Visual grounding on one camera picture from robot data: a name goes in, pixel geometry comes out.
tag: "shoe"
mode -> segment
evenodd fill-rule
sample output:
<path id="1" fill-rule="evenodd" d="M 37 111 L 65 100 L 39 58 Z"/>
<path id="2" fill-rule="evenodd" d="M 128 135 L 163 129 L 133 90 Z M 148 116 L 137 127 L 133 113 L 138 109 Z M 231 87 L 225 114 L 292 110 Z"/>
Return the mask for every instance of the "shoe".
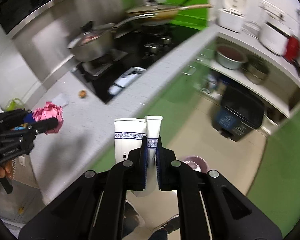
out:
<path id="1" fill-rule="evenodd" d="M 179 214 L 173 216 L 168 221 L 164 222 L 160 226 L 158 226 L 155 231 L 158 231 L 159 229 L 165 229 L 168 234 L 172 233 L 173 231 L 176 231 L 180 228 L 180 217 Z"/>
<path id="2" fill-rule="evenodd" d="M 137 225 L 138 228 L 141 228 L 146 224 L 143 218 L 140 216 L 140 214 L 137 212 L 137 210 L 129 200 L 126 200 L 124 205 L 124 216 L 136 218 L 136 220 L 138 221 L 138 225 Z"/>

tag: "silver screw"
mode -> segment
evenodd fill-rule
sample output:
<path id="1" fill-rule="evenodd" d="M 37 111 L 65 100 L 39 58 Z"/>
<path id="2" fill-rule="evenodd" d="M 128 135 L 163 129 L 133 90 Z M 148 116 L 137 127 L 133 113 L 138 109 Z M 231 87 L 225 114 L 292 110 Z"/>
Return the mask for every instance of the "silver screw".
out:
<path id="1" fill-rule="evenodd" d="M 219 172 L 212 170 L 212 171 L 209 171 L 209 175 L 210 175 L 210 177 L 217 178 L 217 177 L 219 177 Z"/>
<path id="2" fill-rule="evenodd" d="M 131 167 L 133 165 L 133 162 L 130 160 L 125 160 L 122 164 L 125 167 Z"/>
<path id="3" fill-rule="evenodd" d="M 180 167 L 181 166 L 181 161 L 174 160 L 174 161 L 171 162 L 171 165 L 173 167 Z"/>
<path id="4" fill-rule="evenodd" d="M 85 173 L 84 173 L 84 176 L 86 177 L 86 178 L 93 178 L 94 177 L 94 175 L 95 175 L 95 172 L 94 171 L 86 171 Z"/>

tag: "rice cooker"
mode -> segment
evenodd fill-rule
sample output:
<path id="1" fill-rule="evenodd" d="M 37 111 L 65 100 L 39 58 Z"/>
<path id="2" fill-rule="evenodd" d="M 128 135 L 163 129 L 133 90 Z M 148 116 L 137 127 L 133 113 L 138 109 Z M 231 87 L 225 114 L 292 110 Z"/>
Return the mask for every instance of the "rice cooker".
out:
<path id="1" fill-rule="evenodd" d="M 219 9 L 219 25 L 234 32 L 241 32 L 247 0 L 223 0 Z"/>
<path id="2" fill-rule="evenodd" d="M 291 35 L 292 30 L 289 27 L 269 16 L 268 21 L 261 28 L 259 41 L 274 54 L 282 56 L 286 52 Z"/>

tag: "small orange object on counter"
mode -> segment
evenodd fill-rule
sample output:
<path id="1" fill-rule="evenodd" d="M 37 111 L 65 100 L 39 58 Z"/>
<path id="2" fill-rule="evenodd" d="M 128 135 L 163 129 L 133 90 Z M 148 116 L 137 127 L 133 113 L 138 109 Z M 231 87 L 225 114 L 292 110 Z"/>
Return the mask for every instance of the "small orange object on counter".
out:
<path id="1" fill-rule="evenodd" d="M 79 91 L 79 97 L 85 98 L 87 96 L 87 92 L 85 90 L 80 90 Z"/>

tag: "gas stove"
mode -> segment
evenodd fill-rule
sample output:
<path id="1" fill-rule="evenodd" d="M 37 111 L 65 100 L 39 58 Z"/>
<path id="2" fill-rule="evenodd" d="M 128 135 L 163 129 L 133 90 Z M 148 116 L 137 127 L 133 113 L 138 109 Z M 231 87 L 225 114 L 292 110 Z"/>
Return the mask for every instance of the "gas stove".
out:
<path id="1" fill-rule="evenodd" d="M 108 103 L 154 62 L 199 30 L 179 25 L 142 26 L 115 39 L 106 55 L 82 62 L 72 73 Z"/>

